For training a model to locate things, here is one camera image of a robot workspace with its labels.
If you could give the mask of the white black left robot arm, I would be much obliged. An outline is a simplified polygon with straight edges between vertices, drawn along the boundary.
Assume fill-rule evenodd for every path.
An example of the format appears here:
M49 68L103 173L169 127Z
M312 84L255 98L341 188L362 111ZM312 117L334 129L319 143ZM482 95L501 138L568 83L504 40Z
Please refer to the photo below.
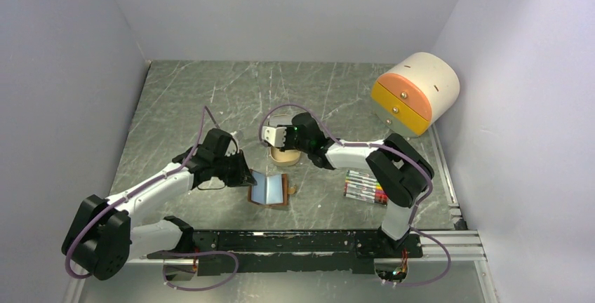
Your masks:
M78 277L71 266L76 263L87 277L103 281L130 260L154 253L183 258L195 252L194 228L180 218L169 215L148 225L142 221L171 198L212 179L226 187L255 185L236 133L212 128L201 144L139 185L106 198L85 198L61 248L69 275Z

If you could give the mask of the aluminium frame rail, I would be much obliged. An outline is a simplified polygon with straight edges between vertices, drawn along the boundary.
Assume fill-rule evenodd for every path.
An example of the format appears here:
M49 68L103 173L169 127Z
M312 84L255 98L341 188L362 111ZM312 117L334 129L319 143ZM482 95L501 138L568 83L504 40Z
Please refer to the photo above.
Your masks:
M455 245L448 246L444 244L442 241L438 240L435 236L432 236L424 231L420 231L414 228L411 225L411 232L409 234L417 234L420 236L420 241L422 244L422 251L423 251L423 258L425 256L426 251L428 250L429 246L434 245L442 249L445 255L446 264L451 264L453 261L460 261L462 259L462 248L463 243L457 242ZM199 257L206 256L205 252L191 252L181 255L163 255L161 253L154 253L157 256L158 260L161 261L164 268L168 268L171 265L176 265L179 260L181 259L189 259L193 261L194 273L198 273L198 266L197 260ZM240 274L238 271L239 263L236 261L237 256L231 252L223 252L223 255L228 256L235 260L234 269L230 271L226 277L225 281L230 282L237 274ZM377 280L382 283L391 283L395 286L406 287L406 274L408 272L408 260L402 261L399 265L394 266L390 264L387 259L381 260L380 263L376 266L376 275ZM83 273L81 275L82 278L88 278L86 276L86 271L83 269Z

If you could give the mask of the pack of coloured markers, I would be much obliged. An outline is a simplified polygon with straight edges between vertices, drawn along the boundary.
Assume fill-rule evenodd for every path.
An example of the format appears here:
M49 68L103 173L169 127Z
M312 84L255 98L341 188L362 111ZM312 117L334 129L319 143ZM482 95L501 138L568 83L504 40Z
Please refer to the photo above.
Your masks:
M346 198L378 205L387 205L388 197L370 173L348 170L345 176L343 195Z

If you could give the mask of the beige oval tray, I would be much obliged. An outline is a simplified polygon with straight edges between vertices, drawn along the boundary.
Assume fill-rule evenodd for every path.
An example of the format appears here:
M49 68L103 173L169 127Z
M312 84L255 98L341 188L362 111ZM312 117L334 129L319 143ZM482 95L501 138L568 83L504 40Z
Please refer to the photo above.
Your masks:
M270 126L278 126L283 124L291 125L292 115L289 114L274 114L269 118ZM270 147L269 154L272 158L273 164L276 166L293 166L301 157L301 152L298 150L281 151L279 148Z

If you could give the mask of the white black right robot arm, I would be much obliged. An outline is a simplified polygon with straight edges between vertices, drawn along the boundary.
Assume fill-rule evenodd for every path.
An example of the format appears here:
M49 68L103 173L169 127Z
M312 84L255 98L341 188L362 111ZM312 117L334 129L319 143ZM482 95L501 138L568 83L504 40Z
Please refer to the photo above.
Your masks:
M318 168L359 169L373 175L387 196L379 249L388 257L397 256L406 246L405 237L412 230L420 202L434 189L430 164L396 133L372 142L340 140L325 134L307 112L278 127L284 129L281 151L298 150Z

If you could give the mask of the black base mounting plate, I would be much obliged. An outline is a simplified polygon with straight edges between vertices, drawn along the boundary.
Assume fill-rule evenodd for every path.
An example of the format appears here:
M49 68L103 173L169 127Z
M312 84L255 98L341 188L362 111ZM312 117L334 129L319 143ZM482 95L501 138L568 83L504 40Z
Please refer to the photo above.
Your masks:
M200 276L286 271L350 271L375 274L387 259L394 266L423 256L420 236L409 234L394 242L380 229L333 230L196 230L187 252L205 252L197 260Z

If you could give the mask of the round pastel drawer cabinet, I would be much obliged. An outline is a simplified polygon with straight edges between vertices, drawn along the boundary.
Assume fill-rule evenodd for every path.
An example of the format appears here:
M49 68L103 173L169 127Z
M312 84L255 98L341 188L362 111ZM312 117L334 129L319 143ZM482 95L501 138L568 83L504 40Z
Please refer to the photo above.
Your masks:
M453 106L459 93L453 68L431 53L418 52L381 74L370 98L388 128L403 137L419 137Z

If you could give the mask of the brown leather card holder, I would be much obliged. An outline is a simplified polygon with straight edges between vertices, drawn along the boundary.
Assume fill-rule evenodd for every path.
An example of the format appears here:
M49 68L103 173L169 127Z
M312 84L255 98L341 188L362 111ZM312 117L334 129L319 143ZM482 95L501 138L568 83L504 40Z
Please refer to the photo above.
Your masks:
M287 206L290 195L293 195L297 188L289 185L288 176L285 173L276 175L265 175L252 170L252 176L256 185L248 188L248 202L268 208Z

